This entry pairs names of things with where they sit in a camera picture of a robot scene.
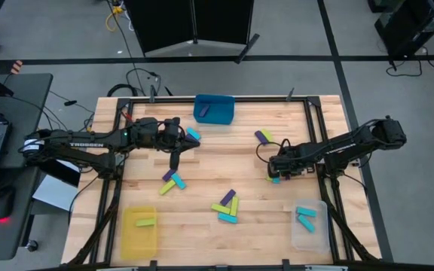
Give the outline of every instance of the black desk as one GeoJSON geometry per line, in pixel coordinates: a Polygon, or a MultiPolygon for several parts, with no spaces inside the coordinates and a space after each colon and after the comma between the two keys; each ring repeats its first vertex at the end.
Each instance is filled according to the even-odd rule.
{"type": "MultiPolygon", "coordinates": [[[[0,75],[0,81],[5,78],[6,75],[0,75]]],[[[52,79],[50,74],[11,75],[6,85],[14,91],[15,97],[43,106],[52,79]]],[[[12,181],[16,188],[14,210],[5,222],[0,221],[0,260],[9,260],[16,254],[22,239],[27,238],[23,233],[29,232],[25,229],[30,227],[29,220],[32,221],[29,210],[41,173],[37,167],[22,166],[23,158],[14,152],[23,144],[23,136],[35,131],[41,112],[24,102],[1,97],[0,112],[14,125],[6,145],[9,152],[5,157],[7,166],[0,169],[0,183],[12,181]]]]}

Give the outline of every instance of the computer mouse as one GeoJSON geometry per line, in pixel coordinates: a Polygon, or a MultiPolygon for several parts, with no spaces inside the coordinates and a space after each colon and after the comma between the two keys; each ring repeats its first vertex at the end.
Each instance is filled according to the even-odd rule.
{"type": "Polygon", "coordinates": [[[14,187],[11,186],[0,189],[0,219],[7,218],[11,215],[15,193],[14,187]]]}

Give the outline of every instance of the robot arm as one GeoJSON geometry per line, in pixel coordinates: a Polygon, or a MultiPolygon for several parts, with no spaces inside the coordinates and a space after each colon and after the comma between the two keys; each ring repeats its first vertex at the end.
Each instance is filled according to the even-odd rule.
{"type": "Polygon", "coordinates": [[[170,168],[177,170],[180,154],[200,146],[199,142],[185,138],[179,124],[178,117],[165,121],[145,117],[111,132],[40,130],[26,137],[20,151],[30,164],[59,159],[82,167],[91,166],[100,178],[115,178],[122,161],[122,156],[116,154],[128,154],[135,148],[154,148],[170,154],[170,168]],[[74,148],[107,148],[108,153],[89,154],[74,148]]]}
{"type": "Polygon", "coordinates": [[[382,120],[370,120],[327,142],[281,146],[278,154],[269,159],[267,171],[272,178],[300,175],[306,168],[324,160],[327,173],[339,175],[355,159],[376,150],[399,149],[405,143],[406,135],[401,125],[388,116],[382,120]]]}

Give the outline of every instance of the yellow bin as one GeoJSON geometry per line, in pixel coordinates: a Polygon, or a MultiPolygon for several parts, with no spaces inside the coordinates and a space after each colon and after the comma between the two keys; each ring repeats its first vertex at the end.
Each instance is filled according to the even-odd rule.
{"type": "Polygon", "coordinates": [[[123,260],[148,259],[157,253],[157,211],[155,207],[129,207],[124,211],[121,235],[123,260]],[[155,219],[155,225],[137,227],[136,222],[155,219]]]}

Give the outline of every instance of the yellow cable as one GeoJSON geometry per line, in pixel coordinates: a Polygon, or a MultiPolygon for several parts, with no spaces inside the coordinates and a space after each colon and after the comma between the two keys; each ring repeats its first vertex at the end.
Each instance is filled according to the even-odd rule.
{"type": "Polygon", "coordinates": [[[120,7],[113,7],[113,11],[110,13],[110,15],[108,15],[107,17],[106,17],[106,20],[105,20],[105,26],[106,26],[106,28],[110,31],[110,32],[114,32],[117,28],[116,27],[114,27],[114,28],[110,28],[110,25],[109,25],[109,20],[110,20],[110,18],[112,18],[114,15],[117,15],[117,16],[115,16],[115,20],[118,20],[118,15],[120,14],[120,13],[123,13],[124,12],[124,10],[122,9],[122,8],[120,8],[120,7]]]}

